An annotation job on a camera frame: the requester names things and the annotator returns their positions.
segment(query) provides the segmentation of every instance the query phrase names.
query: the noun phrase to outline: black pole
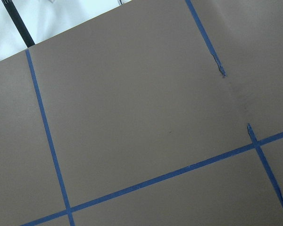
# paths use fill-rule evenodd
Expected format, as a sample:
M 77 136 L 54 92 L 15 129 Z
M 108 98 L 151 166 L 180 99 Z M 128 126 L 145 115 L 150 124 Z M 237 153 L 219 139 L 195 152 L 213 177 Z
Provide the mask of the black pole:
M 10 18 L 13 20 L 16 28 L 18 29 L 20 35 L 22 36 L 23 41 L 27 45 L 27 47 L 31 47 L 34 45 L 34 41 L 30 36 L 25 24 L 23 23 L 22 18 L 20 17 L 14 3 L 12 0 L 2 0 Z

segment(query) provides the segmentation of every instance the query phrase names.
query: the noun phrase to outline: torn tape end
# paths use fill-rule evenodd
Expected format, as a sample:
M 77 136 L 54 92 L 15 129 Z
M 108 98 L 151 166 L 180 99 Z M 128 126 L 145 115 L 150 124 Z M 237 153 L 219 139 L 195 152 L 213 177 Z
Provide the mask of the torn tape end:
M 248 130 L 248 131 L 251 131 L 251 130 L 252 130 L 252 127 L 251 127 L 251 125 L 250 125 L 249 123 L 247 123 L 247 130 Z
M 217 63 L 217 66 L 218 66 L 218 69 L 219 69 L 220 73 L 223 75 L 223 77 L 226 77 L 227 74 L 226 74 L 226 72 L 225 72 L 225 70 L 224 70 L 224 68 L 223 68 L 223 66 L 222 66 L 222 64 L 221 64 L 217 54 L 216 55 L 212 54 L 212 56 L 214 57 L 214 60 Z

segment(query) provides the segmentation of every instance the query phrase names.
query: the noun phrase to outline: tape line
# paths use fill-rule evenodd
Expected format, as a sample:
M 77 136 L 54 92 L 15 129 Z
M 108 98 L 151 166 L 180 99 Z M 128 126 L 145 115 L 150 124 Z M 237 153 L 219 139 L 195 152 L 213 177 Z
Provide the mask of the tape line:
M 185 2 L 188 5 L 188 8 L 189 8 L 189 10 L 190 10 L 194 20 L 195 20 L 196 25 L 198 26 L 198 29 L 199 29 L 199 31 L 200 31 L 200 33 L 201 33 L 201 35 L 202 35 L 202 37 L 203 37 L 207 47 L 208 47 L 209 52 L 212 54 L 212 56 L 214 57 L 217 65 L 218 65 L 219 71 L 221 72 L 221 74 L 223 76 L 226 76 L 226 72 L 225 72 L 225 70 L 224 70 L 224 68 L 222 66 L 222 63 L 219 60 L 219 57 L 218 57 L 218 55 L 217 55 L 217 53 L 216 53 L 216 51 L 215 51 L 215 49 L 214 49 L 214 47 L 213 47 L 209 37 L 208 37 L 208 34 L 207 34 L 206 30 L 204 29 L 204 27 L 203 27 L 203 25 L 202 25 L 202 23 L 200 21 L 199 16 L 197 15 L 197 12 L 196 12 L 196 10 L 195 10 L 191 0 L 185 0 Z
M 42 102 L 37 78 L 36 78 L 36 75 L 35 75 L 35 72 L 34 72 L 32 58 L 30 56 L 30 52 L 29 52 L 28 49 L 25 50 L 25 53 L 26 53 L 30 73 L 31 73 L 32 80 L 33 80 L 34 90 L 35 90 L 35 93 L 36 93 L 36 96 L 37 96 L 37 99 L 38 99 L 38 104 L 39 104 L 39 108 L 40 108 L 40 112 L 41 112 L 41 116 L 42 116 L 42 120 L 43 120 L 43 124 L 44 124 L 44 128 L 45 128 L 45 132 L 46 132 L 46 136 L 47 136 L 52 160 L 53 160 L 55 170 L 56 170 L 56 174 L 57 174 L 57 177 L 58 177 L 58 182 L 60 184 L 60 188 L 61 188 L 66 212 L 67 212 L 67 215 L 68 215 L 68 219 L 69 219 L 70 225 L 75 226 L 75 222 L 74 222 L 72 212 L 71 212 L 71 209 L 70 209 L 70 204 L 69 204 L 68 196 L 67 196 L 67 193 L 66 193 L 64 181 L 63 181 L 63 178 L 62 178 L 60 166 L 58 164 L 57 154 L 56 154 L 55 147 L 53 145 L 52 137 L 51 137 L 51 134 L 50 134 L 50 129 L 49 129 L 49 125 L 48 125 L 48 122 L 47 122 L 47 118 L 46 118 L 46 114 L 45 114 L 45 110 L 44 110 L 44 106 L 43 106 L 43 102 Z
M 279 140 L 279 139 L 282 139 L 282 138 L 283 138 L 283 132 L 278 133 L 278 134 L 275 134 L 275 135 L 270 136 L 270 137 L 267 137 L 267 138 L 265 138 L 265 139 L 262 139 L 262 140 L 258 141 L 258 144 L 260 144 L 260 145 L 266 145 L 266 144 L 268 144 L 268 143 L 274 142 L 274 141 Z M 246 145 L 246 146 L 243 146 L 243 147 L 234 149 L 234 150 L 232 150 L 232 151 L 229 151 L 229 152 L 226 152 L 226 153 L 224 153 L 224 154 L 215 156 L 215 157 L 213 157 L 213 158 L 210 158 L 210 159 L 207 159 L 207 160 L 204 160 L 204 161 L 201 161 L 201 162 L 192 164 L 192 165 L 190 165 L 190 166 L 187 166 L 187 167 L 184 167 L 184 168 L 175 170 L 175 171 L 173 171 L 173 172 L 164 174 L 164 175 L 159 176 L 159 177 L 157 177 L 157 178 L 153 178 L 153 179 L 151 179 L 151 180 L 148 180 L 148 181 L 139 183 L 139 184 L 137 184 L 137 185 L 134 185 L 134 186 L 131 186 L 131 187 L 122 189 L 122 190 L 120 190 L 120 191 L 117 191 L 117 192 L 114 192 L 114 193 L 105 195 L 105 196 L 103 196 L 103 197 L 100 197 L 100 198 L 91 200 L 91 201 L 89 201 L 89 202 L 85 202 L 85 203 L 83 203 L 83 204 L 74 206 L 74 207 L 71 208 L 71 211 L 72 211 L 72 212 L 76 212 L 76 211 L 79 211 L 79 210 L 88 208 L 88 207 L 90 207 L 90 206 L 99 204 L 99 203 L 101 203 L 101 202 L 108 201 L 108 200 L 110 200 L 110 199 L 119 197 L 119 196 L 121 196 L 121 195 L 124 195 L 124 194 L 130 193 L 130 192 L 136 191 L 136 190 L 141 189 L 141 188 L 143 188 L 143 187 L 146 187 L 146 186 L 149 186 L 149 185 L 158 183 L 158 182 L 163 181 L 163 180 L 167 180 L 167 179 L 169 179 L 169 178 L 178 176 L 178 175 L 183 174 L 183 173 L 185 173 L 185 172 L 192 171 L 192 170 L 194 170 L 194 169 L 198 169 L 198 168 L 200 168 L 200 167 L 207 166 L 207 165 L 209 165 L 209 164 L 215 163 L 215 162 L 220 161 L 220 160 L 222 160 L 222 159 L 226 159 L 226 158 L 235 156 L 235 155 L 237 155 L 237 154 L 246 152 L 246 151 L 251 150 L 251 149 L 254 149 L 254 148 L 255 148 L 255 145 L 254 145 L 254 144 L 249 144 L 249 145 Z M 52 215 L 49 215 L 49 216 L 47 216 L 47 217 L 44 217 L 44 218 L 41 218 L 41 219 L 32 221 L 32 222 L 27 223 L 27 224 L 24 224 L 24 225 L 22 225 L 22 226 L 34 226 L 34 225 L 37 225 L 37 224 L 41 224 L 41 223 L 50 221 L 50 220 L 52 220 L 52 219 L 54 219 L 54 218 L 61 217 L 61 216 L 66 215 L 66 214 L 67 214 L 67 212 L 66 212 L 66 210 L 65 210 L 65 211 L 62 211 L 62 212 L 59 212 L 59 213 L 56 213 L 56 214 L 52 214 Z
M 278 196 L 278 199 L 283 207 L 283 196 L 282 196 L 282 193 L 281 193 L 281 189 L 278 185 L 278 182 L 272 172 L 272 169 L 270 168 L 269 164 L 268 164 L 268 161 L 261 149 L 261 146 L 260 146 L 260 143 L 257 141 L 257 138 L 256 138 L 256 135 L 254 133 L 254 130 L 252 129 L 251 125 L 248 124 L 247 125 L 247 128 L 248 128 L 248 132 L 249 132 L 249 135 L 250 135 L 250 138 L 251 138 L 251 141 L 253 143 L 253 145 L 255 146 L 255 149 L 257 151 L 257 154 L 259 155 L 259 158 L 265 168 L 265 171 L 269 177 L 269 180 L 270 182 L 272 183 L 273 187 L 274 187 L 274 190 Z

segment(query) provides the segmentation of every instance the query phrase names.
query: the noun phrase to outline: cardboard sheet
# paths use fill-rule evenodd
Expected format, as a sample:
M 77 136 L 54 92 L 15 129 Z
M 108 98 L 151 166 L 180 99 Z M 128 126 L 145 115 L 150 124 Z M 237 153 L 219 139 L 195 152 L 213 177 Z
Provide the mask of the cardboard sheet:
M 280 2 L 193 1 L 226 78 L 184 0 L 133 0 L 0 62 L 0 226 L 282 226 L 255 150 L 283 193 Z

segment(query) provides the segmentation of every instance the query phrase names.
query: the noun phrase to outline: white background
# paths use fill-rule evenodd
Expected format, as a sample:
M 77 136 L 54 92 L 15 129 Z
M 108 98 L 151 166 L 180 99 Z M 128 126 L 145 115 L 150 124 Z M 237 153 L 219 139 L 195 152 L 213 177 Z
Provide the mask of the white background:
M 13 2 L 36 44 L 119 6 L 118 0 L 13 0 Z M 0 0 L 0 61 L 26 48 Z

